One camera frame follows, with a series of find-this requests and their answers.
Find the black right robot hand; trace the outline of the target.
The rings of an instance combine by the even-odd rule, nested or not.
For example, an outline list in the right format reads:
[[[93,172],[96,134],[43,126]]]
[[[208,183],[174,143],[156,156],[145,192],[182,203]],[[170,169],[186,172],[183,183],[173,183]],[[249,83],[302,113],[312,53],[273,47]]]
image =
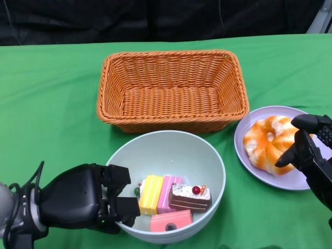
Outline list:
[[[293,118],[291,124],[298,128],[293,145],[277,160],[275,166],[283,168],[292,164],[302,172],[312,192],[331,210],[331,159],[324,159],[315,145],[311,134],[328,148],[331,148],[331,118],[301,114]]]

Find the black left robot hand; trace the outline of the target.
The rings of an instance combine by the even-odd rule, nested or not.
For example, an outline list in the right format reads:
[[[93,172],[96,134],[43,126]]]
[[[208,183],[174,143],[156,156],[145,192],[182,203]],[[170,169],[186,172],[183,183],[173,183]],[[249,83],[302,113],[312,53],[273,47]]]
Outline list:
[[[120,232],[140,216],[135,197],[120,197],[131,184],[128,168],[82,164],[57,176],[38,197],[39,217],[47,227]]]

